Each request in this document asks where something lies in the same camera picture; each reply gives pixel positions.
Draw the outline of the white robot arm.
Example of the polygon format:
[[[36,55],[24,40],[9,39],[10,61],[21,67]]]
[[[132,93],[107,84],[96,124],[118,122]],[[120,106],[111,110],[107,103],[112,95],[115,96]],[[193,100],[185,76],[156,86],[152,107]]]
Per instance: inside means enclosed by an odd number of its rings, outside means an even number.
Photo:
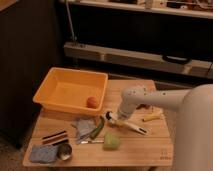
[[[129,119],[141,104],[175,114],[171,171],[213,171],[213,84],[158,91],[127,87],[121,93],[118,116]]]

